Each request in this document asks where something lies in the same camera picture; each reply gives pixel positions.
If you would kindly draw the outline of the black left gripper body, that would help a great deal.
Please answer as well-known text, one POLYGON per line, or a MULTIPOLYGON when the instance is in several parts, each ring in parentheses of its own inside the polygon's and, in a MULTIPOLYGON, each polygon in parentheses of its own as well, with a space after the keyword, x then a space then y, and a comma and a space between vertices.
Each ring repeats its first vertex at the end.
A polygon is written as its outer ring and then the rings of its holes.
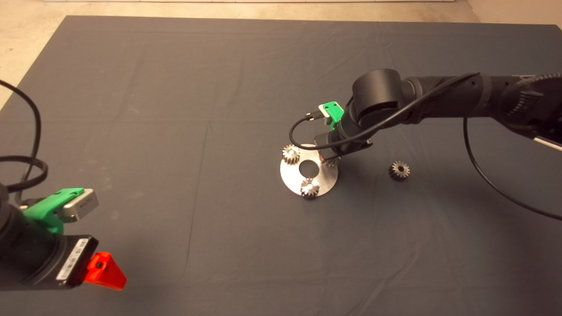
POLYGON ((53 254, 26 280, 27 288, 75 288, 83 284, 99 240, 91 235, 56 235, 55 242, 53 254))

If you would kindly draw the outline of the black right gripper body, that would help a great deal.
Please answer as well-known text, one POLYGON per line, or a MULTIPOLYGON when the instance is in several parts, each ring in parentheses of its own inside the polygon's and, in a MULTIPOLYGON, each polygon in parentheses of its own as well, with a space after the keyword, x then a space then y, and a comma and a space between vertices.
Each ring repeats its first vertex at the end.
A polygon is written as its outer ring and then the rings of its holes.
POLYGON ((328 160, 337 160, 345 155, 351 154, 353 152, 361 151, 370 148, 373 146, 373 141, 371 139, 359 139, 354 141, 348 141, 347 138, 343 134, 339 132, 339 130, 335 129, 327 133, 323 133, 321 135, 317 135, 314 138, 315 146, 323 146, 329 145, 331 143, 345 140, 345 144, 331 146, 329 148, 320 149, 319 155, 322 160, 322 150, 327 150, 328 152, 328 160))

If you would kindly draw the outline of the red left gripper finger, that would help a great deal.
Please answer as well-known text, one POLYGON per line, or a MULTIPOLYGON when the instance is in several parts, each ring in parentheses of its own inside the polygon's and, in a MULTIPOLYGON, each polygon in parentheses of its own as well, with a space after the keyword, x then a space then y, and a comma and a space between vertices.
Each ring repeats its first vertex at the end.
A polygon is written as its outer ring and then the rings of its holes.
POLYGON ((97 252, 88 262, 85 282, 122 291, 127 278, 109 252, 97 252))

